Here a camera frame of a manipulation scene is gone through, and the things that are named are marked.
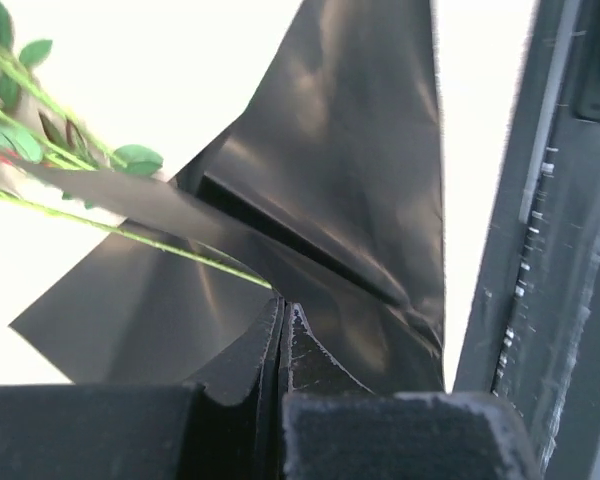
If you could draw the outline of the black wrapping paper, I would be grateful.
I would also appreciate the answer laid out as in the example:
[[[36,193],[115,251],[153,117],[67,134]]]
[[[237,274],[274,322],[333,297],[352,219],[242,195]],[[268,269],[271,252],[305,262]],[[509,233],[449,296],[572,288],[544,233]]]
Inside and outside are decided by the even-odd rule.
[[[262,275],[377,393],[439,391],[440,121],[426,1],[67,1],[103,41],[78,78],[101,136],[176,185],[87,186],[138,232]]]

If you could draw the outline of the pink artificial flower bouquet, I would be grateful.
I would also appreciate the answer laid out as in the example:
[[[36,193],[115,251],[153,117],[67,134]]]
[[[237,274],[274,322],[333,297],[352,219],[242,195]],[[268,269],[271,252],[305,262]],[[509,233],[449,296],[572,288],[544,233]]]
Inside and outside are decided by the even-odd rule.
[[[150,206],[157,205],[159,196],[165,194],[187,203],[187,195],[165,182],[164,158],[159,152],[143,144],[111,147],[45,89],[35,71],[51,54],[52,39],[34,39],[19,51],[13,46],[13,18],[0,1],[0,164],[53,186],[61,191],[63,200],[80,201],[87,209],[109,206],[104,188],[120,186],[131,187],[131,197]],[[30,200],[2,186],[0,200],[144,243],[263,288],[270,286],[237,267],[235,259],[224,253],[215,258],[187,253],[119,226]]]

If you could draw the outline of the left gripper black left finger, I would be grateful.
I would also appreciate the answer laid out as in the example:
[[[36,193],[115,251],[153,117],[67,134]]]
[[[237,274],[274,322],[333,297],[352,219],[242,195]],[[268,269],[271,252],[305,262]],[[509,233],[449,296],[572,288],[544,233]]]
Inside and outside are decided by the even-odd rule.
[[[0,479],[274,479],[284,302],[187,380],[0,387]]]

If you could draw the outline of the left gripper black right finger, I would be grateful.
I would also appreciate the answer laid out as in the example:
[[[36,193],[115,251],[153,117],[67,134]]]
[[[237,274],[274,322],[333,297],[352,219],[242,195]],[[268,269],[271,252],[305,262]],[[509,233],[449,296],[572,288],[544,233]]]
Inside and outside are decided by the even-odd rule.
[[[371,393],[315,338],[299,304],[281,346],[286,479],[535,479],[520,417],[488,393]]]

